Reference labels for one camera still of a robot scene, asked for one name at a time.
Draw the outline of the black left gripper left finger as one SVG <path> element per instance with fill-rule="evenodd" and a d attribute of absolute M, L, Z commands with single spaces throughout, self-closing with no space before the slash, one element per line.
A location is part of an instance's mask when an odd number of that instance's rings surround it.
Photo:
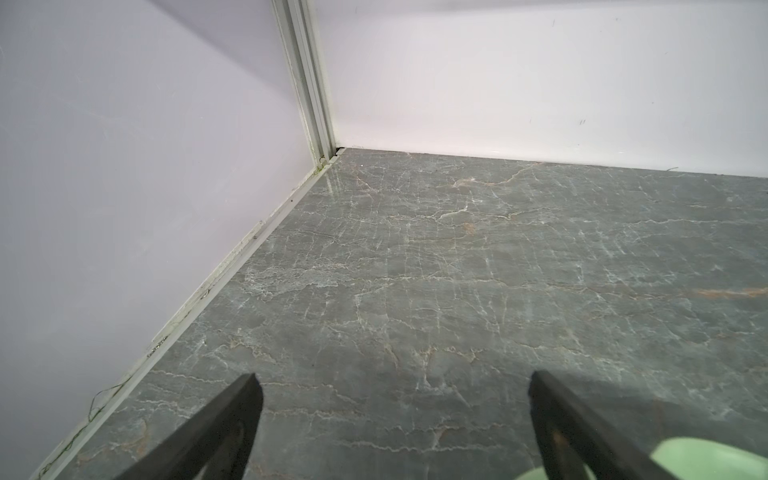
<path fill-rule="evenodd" d="M 263 389 L 243 374 L 120 479 L 241 479 L 263 409 Z"/>

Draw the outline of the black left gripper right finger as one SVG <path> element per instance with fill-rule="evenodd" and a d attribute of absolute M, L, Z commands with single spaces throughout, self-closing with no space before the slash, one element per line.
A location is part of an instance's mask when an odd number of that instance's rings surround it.
<path fill-rule="evenodd" d="M 528 396 L 547 478 L 673 477 L 550 372 L 532 374 Z"/>

